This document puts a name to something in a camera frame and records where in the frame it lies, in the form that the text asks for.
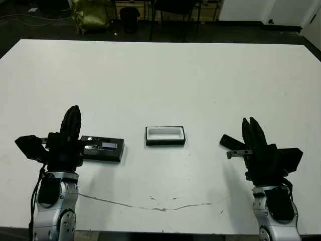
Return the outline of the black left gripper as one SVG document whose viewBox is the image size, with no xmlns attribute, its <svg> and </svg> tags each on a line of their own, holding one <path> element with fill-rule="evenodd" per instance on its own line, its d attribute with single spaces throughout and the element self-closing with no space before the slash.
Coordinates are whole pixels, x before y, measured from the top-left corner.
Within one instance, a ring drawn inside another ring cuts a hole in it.
<svg viewBox="0 0 321 241">
<path fill-rule="evenodd" d="M 60 132 L 50 132 L 46 138 L 37 138 L 40 145 L 38 162 L 46 164 L 48 171 L 75 172 L 82 165 L 80 129 L 81 112 L 79 106 L 74 105 L 65 113 Z"/>
</svg>

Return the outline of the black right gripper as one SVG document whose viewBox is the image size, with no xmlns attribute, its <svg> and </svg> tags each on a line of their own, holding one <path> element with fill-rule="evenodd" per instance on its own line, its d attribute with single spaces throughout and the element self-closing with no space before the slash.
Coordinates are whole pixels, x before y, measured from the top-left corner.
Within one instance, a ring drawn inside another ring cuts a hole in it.
<svg viewBox="0 0 321 241">
<path fill-rule="evenodd" d="M 250 121 L 243 118 L 242 137 L 246 149 L 228 151 L 227 158 L 242 157 L 247 169 L 246 180 L 255 186 L 280 182 L 285 173 L 279 164 L 280 151 L 275 144 L 267 144 L 264 131 L 255 118 L 250 117 Z"/>
</svg>

